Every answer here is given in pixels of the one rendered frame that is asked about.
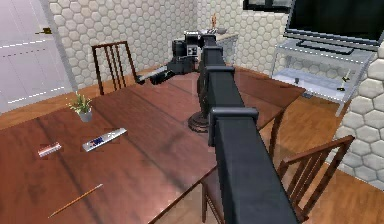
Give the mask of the dark brown pedestal ornament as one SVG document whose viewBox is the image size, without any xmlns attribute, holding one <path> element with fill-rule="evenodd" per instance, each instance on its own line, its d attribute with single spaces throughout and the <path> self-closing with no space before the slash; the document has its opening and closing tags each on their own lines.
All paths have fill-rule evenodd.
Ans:
<svg viewBox="0 0 384 224">
<path fill-rule="evenodd" d="M 207 101 L 206 77 L 203 73 L 199 75 L 197 80 L 197 94 L 199 98 L 200 111 L 194 113 L 188 119 L 188 127 L 194 132 L 206 133 L 209 126 L 209 103 Z"/>
</svg>

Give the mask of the brown wooden dining table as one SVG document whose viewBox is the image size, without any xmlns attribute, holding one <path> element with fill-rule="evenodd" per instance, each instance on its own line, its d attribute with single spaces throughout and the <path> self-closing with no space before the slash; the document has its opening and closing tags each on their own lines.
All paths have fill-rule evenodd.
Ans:
<svg viewBox="0 0 384 224">
<path fill-rule="evenodd" d="M 297 86 L 245 71 L 234 80 L 244 105 L 259 112 L 259 134 L 301 94 Z M 130 84 L 93 99 L 90 122 L 55 99 L 23 107 L 11 127 L 0 122 L 0 224 L 153 224 L 217 169 L 208 134 L 188 127 L 199 110 L 196 87 L 192 73 L 159 85 Z M 119 128 L 127 132 L 90 152 L 82 148 Z M 58 151 L 39 157 L 56 142 Z"/>
</svg>

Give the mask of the small red white box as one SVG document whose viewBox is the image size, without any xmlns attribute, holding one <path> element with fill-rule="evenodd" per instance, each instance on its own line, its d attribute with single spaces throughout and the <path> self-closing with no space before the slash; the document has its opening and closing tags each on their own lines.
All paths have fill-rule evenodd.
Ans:
<svg viewBox="0 0 384 224">
<path fill-rule="evenodd" d="M 48 146 L 45 146 L 45 147 L 41 148 L 38 151 L 38 155 L 39 155 L 40 158 L 42 158 L 44 156 L 49 155 L 50 153 L 58 151 L 60 148 L 61 148 L 61 145 L 58 142 L 56 142 L 56 143 L 53 143 L 51 145 L 48 145 Z"/>
</svg>

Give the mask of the white panelled room door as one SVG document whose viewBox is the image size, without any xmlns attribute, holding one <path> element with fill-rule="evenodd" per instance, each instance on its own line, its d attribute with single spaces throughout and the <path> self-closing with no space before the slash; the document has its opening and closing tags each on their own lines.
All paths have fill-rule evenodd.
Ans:
<svg viewBox="0 0 384 224">
<path fill-rule="evenodd" d="M 0 0 L 0 114 L 72 90 L 46 27 L 40 0 Z"/>
</svg>

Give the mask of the white television stand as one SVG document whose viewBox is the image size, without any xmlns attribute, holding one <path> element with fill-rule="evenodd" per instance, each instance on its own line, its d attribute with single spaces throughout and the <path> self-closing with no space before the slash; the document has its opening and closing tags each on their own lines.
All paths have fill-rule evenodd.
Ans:
<svg viewBox="0 0 384 224">
<path fill-rule="evenodd" d="M 338 117 L 345 104 L 358 89 L 358 84 L 366 72 L 374 53 L 352 47 L 337 46 L 299 39 L 286 39 L 275 47 L 270 77 L 305 89 L 306 96 L 316 96 L 339 104 L 335 116 Z M 346 69 L 339 78 L 317 75 L 314 71 L 303 71 L 290 66 L 291 59 L 302 59 L 319 65 L 336 66 Z M 342 77 L 351 70 L 345 91 L 338 91 Z"/>
</svg>

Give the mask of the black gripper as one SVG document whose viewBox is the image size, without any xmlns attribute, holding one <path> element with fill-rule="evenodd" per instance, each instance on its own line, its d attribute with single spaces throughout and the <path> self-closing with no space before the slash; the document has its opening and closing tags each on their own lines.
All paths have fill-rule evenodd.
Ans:
<svg viewBox="0 0 384 224">
<path fill-rule="evenodd" d="M 182 75 L 195 71 L 198 56 L 197 45 L 188 45 L 185 40 L 174 40 L 172 42 L 172 54 L 172 59 L 167 63 L 167 67 L 161 66 L 145 75 L 137 75 L 135 82 L 144 84 L 149 79 L 153 85 L 158 85 L 172 78 L 175 74 Z"/>
</svg>

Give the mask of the thin wooden pencil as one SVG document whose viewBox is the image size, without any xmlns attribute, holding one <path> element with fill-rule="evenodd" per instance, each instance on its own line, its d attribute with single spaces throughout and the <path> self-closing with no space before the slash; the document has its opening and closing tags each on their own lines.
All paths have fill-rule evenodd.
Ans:
<svg viewBox="0 0 384 224">
<path fill-rule="evenodd" d="M 96 191 L 97 189 L 101 188 L 104 184 L 100 183 L 98 185 L 96 185 L 95 187 L 93 187 L 92 189 L 86 191 L 85 193 L 81 194 L 80 196 L 78 196 L 77 198 L 73 199 L 72 201 L 68 202 L 67 204 L 65 204 L 64 206 L 62 206 L 61 208 L 55 210 L 53 213 L 51 213 L 47 219 L 50 219 L 52 217 L 54 217 L 55 215 L 59 214 L 60 212 L 64 211 L 65 209 L 67 209 L 68 207 L 72 206 L 73 204 L 77 203 L 78 201 L 82 200 L 83 198 L 87 197 L 88 195 L 90 195 L 91 193 L 93 193 L 94 191 Z"/>
</svg>

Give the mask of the black television set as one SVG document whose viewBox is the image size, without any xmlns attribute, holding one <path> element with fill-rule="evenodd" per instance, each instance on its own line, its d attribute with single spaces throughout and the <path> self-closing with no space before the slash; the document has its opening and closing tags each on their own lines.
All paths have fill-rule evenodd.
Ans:
<svg viewBox="0 0 384 224">
<path fill-rule="evenodd" d="M 384 0 L 294 0 L 284 36 L 376 51 L 384 41 Z"/>
</svg>

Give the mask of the pale side table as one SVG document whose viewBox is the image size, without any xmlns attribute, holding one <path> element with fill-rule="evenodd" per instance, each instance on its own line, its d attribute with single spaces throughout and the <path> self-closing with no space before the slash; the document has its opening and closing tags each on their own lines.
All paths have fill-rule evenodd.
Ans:
<svg viewBox="0 0 384 224">
<path fill-rule="evenodd" d="M 223 48 L 223 60 L 229 65 L 235 63 L 236 57 L 236 44 L 238 40 L 237 34 L 217 34 L 217 44 Z"/>
</svg>

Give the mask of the silver remote control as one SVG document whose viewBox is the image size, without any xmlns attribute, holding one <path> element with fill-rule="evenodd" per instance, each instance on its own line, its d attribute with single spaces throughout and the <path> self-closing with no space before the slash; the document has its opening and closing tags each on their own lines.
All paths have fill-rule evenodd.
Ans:
<svg viewBox="0 0 384 224">
<path fill-rule="evenodd" d="M 94 138 L 94 139 L 84 143 L 82 145 L 82 148 L 86 152 L 90 152 L 90 151 L 114 140 L 115 138 L 121 136 L 122 134 L 124 134 L 126 132 L 127 132 L 127 130 L 125 128 L 119 128 L 119 129 L 113 130 L 111 132 L 105 133 L 105 134 L 103 134 L 97 138 Z"/>
</svg>

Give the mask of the small green potted plant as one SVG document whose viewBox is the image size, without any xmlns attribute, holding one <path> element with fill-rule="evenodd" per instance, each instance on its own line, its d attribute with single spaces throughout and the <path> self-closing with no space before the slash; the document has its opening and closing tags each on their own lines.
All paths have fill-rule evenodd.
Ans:
<svg viewBox="0 0 384 224">
<path fill-rule="evenodd" d="M 92 119 L 92 100 L 85 95 L 75 93 L 75 99 L 68 104 L 68 107 L 77 113 L 82 122 L 90 122 Z"/>
</svg>

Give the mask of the brown wooden slatted chair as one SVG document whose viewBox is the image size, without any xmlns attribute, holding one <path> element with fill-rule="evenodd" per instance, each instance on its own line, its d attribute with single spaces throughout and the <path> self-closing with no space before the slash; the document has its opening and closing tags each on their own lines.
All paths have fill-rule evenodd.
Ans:
<svg viewBox="0 0 384 224">
<path fill-rule="evenodd" d="M 129 61 L 129 65 L 132 71 L 134 81 L 137 81 L 139 78 L 139 76 L 136 73 L 136 69 L 132 59 L 132 54 L 127 41 L 118 41 L 113 43 L 93 45 L 91 47 L 91 50 L 92 50 L 92 56 L 93 56 L 93 61 L 95 65 L 95 72 L 96 72 L 96 77 L 98 81 L 99 92 L 101 95 L 104 95 L 105 92 L 104 92 L 103 81 L 101 78 L 100 66 L 99 66 L 98 57 L 97 57 L 98 49 L 104 50 L 104 54 L 106 56 L 114 90 L 122 89 L 123 87 L 127 86 L 127 83 L 125 81 L 125 75 L 123 72 L 123 67 L 122 67 L 122 59 L 120 56 L 120 47 L 123 47 L 123 49 L 127 54 L 127 58 Z"/>
<path fill-rule="evenodd" d="M 305 152 L 297 153 L 293 156 L 284 158 L 278 167 L 277 173 L 280 179 L 283 179 L 288 168 L 298 163 L 294 176 L 292 177 L 286 193 L 295 210 L 295 214 L 300 224 L 309 219 L 308 215 L 318 201 L 321 194 L 329 184 L 336 169 L 340 165 L 343 157 L 348 151 L 355 137 L 347 135 L 345 137 L 333 140 L 329 143 L 314 147 Z M 337 153 L 333 157 L 328 169 L 322 176 L 313 194 L 310 196 L 304 207 L 300 207 L 303 196 L 307 192 L 315 177 L 318 175 L 320 168 L 323 166 L 326 158 L 333 149 L 337 149 Z M 207 209 L 210 208 L 218 224 L 225 224 L 224 213 L 221 202 L 220 184 L 218 178 L 218 170 L 214 169 L 202 181 L 202 214 L 201 221 L 206 222 Z"/>
</svg>

